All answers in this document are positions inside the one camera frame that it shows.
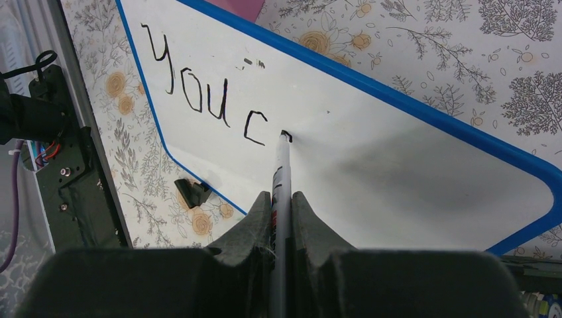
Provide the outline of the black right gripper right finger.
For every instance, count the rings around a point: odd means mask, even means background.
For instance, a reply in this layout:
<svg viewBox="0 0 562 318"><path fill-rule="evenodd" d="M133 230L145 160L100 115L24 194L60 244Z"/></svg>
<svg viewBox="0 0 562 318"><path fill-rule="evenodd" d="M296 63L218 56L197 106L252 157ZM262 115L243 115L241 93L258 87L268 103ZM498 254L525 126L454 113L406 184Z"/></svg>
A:
<svg viewBox="0 0 562 318"><path fill-rule="evenodd" d="M528 316L514 278L491 254L358 249L300 191L292 232L292 317Z"/></svg>

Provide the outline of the blue framed whiteboard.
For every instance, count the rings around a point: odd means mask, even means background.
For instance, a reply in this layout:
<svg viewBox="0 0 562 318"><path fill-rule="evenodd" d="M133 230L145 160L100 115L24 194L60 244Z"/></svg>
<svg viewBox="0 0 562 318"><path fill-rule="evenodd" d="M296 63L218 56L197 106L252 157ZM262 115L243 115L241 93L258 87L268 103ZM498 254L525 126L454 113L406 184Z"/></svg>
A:
<svg viewBox="0 0 562 318"><path fill-rule="evenodd" d="M561 222L561 171L204 1L118 1L169 157L241 211L292 189L356 247L504 254Z"/></svg>

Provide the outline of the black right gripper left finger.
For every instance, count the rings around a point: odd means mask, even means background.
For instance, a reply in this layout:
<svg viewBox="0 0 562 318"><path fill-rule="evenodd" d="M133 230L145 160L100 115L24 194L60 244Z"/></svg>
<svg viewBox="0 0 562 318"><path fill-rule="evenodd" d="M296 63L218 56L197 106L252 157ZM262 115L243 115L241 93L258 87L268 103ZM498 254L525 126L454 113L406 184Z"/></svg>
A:
<svg viewBox="0 0 562 318"><path fill-rule="evenodd" d="M270 194L203 248L69 250L38 272L19 317L266 317Z"/></svg>

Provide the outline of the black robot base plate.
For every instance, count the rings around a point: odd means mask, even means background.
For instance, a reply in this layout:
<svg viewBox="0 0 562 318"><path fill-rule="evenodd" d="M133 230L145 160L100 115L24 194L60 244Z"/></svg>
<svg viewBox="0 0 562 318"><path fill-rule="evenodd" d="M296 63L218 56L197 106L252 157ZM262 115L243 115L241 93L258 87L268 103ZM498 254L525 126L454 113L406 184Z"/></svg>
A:
<svg viewBox="0 0 562 318"><path fill-rule="evenodd" d="M53 103L64 127L36 173L54 251L74 248L126 248L127 238L93 139L80 125L63 70L50 65L30 82L32 97Z"/></svg>

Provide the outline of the silver black marker pen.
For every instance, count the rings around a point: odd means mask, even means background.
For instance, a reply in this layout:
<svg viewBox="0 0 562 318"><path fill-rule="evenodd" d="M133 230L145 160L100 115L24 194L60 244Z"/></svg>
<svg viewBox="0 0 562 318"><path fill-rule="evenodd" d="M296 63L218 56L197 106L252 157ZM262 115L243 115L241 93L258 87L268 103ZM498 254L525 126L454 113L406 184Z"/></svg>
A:
<svg viewBox="0 0 562 318"><path fill-rule="evenodd" d="M292 137L288 132L280 133L276 149L275 172L272 177L270 247L275 253L275 260L270 273L269 317L286 316L286 239L290 237L291 141Z"/></svg>

